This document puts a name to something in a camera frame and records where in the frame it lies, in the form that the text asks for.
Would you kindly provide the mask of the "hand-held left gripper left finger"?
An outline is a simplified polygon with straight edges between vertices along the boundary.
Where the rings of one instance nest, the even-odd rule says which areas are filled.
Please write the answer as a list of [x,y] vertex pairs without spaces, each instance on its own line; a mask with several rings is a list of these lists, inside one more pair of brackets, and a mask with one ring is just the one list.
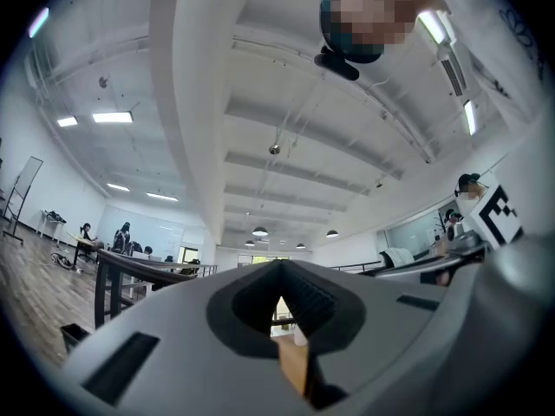
[[209,326],[219,289],[268,264],[166,287],[99,327],[62,368],[111,415],[311,415],[278,359],[236,354]]

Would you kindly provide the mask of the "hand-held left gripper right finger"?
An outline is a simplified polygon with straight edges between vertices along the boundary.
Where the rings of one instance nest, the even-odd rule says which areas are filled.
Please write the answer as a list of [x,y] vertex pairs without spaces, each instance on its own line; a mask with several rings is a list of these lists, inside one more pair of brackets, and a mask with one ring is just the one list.
[[285,378],[313,407],[378,378],[427,325],[446,291],[284,262],[279,295],[296,327],[279,339]]

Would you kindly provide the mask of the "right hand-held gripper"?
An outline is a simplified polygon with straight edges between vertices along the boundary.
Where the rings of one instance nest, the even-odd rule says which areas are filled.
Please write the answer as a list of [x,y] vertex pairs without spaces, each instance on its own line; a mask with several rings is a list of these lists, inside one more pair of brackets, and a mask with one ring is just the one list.
[[462,215],[454,228],[455,239],[473,239],[497,250],[523,234],[513,204],[499,183],[477,183],[477,188],[469,184],[466,192],[455,191],[455,202]]

